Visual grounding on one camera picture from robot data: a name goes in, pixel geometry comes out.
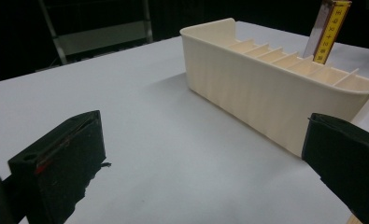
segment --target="red marking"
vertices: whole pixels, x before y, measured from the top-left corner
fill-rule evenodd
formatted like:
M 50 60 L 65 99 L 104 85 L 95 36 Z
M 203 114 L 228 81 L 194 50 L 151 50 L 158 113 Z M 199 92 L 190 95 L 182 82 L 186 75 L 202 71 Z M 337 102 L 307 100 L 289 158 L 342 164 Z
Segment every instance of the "red marking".
M 52 163 L 52 161 L 46 161 L 44 164 L 37 166 L 35 169 L 35 175 L 39 175 Z

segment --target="yellow tape measure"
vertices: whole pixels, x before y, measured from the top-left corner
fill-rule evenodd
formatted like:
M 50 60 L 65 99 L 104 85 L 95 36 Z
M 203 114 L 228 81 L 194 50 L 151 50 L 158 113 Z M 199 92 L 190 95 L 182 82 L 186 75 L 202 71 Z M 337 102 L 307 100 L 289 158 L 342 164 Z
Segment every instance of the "yellow tape measure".
M 351 1 L 323 0 L 315 26 L 306 45 L 304 58 L 314 55 L 314 62 L 326 63 L 350 5 Z

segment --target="plastic storage bin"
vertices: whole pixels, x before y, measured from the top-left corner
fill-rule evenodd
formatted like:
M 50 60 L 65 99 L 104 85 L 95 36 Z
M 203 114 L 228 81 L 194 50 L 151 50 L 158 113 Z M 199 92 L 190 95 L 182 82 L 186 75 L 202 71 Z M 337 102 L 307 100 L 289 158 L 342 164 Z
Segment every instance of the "plastic storage bin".
M 189 88 L 299 157 L 312 113 L 353 121 L 369 109 L 368 78 L 239 41 L 233 19 L 180 33 Z

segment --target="dark background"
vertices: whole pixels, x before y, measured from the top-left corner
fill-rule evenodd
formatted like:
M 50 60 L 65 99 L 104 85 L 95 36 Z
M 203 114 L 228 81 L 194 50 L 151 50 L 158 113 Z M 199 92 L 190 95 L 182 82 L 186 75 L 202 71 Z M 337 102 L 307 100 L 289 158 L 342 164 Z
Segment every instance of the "dark background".
M 143 20 L 141 0 L 45 0 L 45 3 L 50 6 L 50 17 L 59 35 Z M 179 36 L 179 30 L 186 26 L 226 18 L 310 35 L 320 3 L 321 0 L 149 0 L 149 12 L 154 41 Z M 369 49 L 369 9 L 365 0 L 352 1 L 337 42 Z M 145 40 L 111 48 L 119 50 L 144 43 Z M 38 1 L 0 1 L 0 80 L 59 63 Z

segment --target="white tabletop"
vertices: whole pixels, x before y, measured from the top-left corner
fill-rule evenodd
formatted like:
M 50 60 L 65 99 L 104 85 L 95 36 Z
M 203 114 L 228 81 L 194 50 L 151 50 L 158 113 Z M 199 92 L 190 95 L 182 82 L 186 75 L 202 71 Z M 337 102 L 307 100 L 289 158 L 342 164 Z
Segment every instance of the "white tabletop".
M 286 52 L 307 37 L 237 22 L 238 39 Z M 369 49 L 334 67 L 369 77 Z M 187 87 L 181 38 L 0 82 L 0 176 L 64 120 L 100 110 L 106 161 L 66 223 L 346 223 L 348 208 L 301 159 Z M 369 114 L 360 126 L 369 131 Z

